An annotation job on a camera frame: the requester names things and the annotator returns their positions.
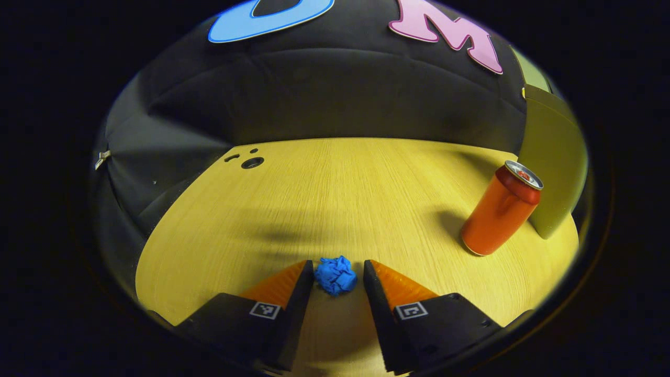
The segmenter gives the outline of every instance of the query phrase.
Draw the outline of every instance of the can lid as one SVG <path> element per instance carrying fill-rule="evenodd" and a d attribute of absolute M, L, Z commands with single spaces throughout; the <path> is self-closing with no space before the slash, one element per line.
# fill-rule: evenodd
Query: can lid
<path fill-rule="evenodd" d="M 521 179 L 521 182 L 533 187 L 535 190 L 544 189 L 544 184 L 540 178 L 537 178 L 535 173 L 531 172 L 530 169 L 519 164 L 516 161 L 507 160 L 505 161 L 505 167 L 507 170 L 511 171 L 517 178 Z"/>

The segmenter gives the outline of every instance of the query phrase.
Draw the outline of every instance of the letter m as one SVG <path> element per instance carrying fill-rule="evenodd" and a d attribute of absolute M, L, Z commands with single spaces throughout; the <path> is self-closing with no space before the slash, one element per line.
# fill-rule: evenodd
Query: letter m
<path fill-rule="evenodd" d="M 470 38 L 472 47 L 468 49 L 468 55 L 489 70 L 497 74 L 503 73 L 491 37 L 486 30 L 464 18 L 459 17 L 452 21 L 426 0 L 398 0 L 398 6 L 400 6 L 400 19 L 389 23 L 394 32 L 416 40 L 437 42 L 440 37 L 428 28 L 430 20 L 449 47 L 458 51 Z"/>

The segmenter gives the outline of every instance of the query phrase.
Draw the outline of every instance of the orange can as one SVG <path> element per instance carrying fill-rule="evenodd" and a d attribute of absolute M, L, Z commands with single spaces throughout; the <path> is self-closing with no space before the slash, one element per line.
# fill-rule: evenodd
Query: orange can
<path fill-rule="evenodd" d="M 507 160 L 463 224 L 461 238 L 471 252 L 487 256 L 528 220 L 540 203 L 542 181 L 518 162 Z"/>

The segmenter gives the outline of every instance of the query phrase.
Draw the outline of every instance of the blue letter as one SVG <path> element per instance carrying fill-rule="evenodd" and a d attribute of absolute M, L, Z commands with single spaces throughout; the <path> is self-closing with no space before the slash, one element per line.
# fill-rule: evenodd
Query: blue letter
<path fill-rule="evenodd" d="M 324 14 L 335 0 L 300 0 L 284 11 L 254 17 L 253 11 L 260 2 L 246 1 L 221 13 L 210 29 L 210 42 L 235 42 L 290 28 Z"/>

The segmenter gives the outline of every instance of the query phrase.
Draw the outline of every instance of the wooden table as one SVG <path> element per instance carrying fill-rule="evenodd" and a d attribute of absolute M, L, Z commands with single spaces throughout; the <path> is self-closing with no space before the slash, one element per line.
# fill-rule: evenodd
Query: wooden table
<path fill-rule="evenodd" d="M 253 157 L 265 161 L 242 169 Z M 387 375 L 362 284 L 364 260 L 438 294 L 459 292 L 502 326 L 541 304 L 570 266 L 578 249 L 571 217 L 548 240 L 526 222 L 490 256 L 461 246 L 460 227 L 494 171 L 516 159 L 381 138 L 234 147 L 151 234 L 137 267 L 137 296 L 177 325 L 218 292 L 240 294 L 300 260 L 344 255 L 359 283 L 337 298 L 314 287 L 293 375 Z"/>

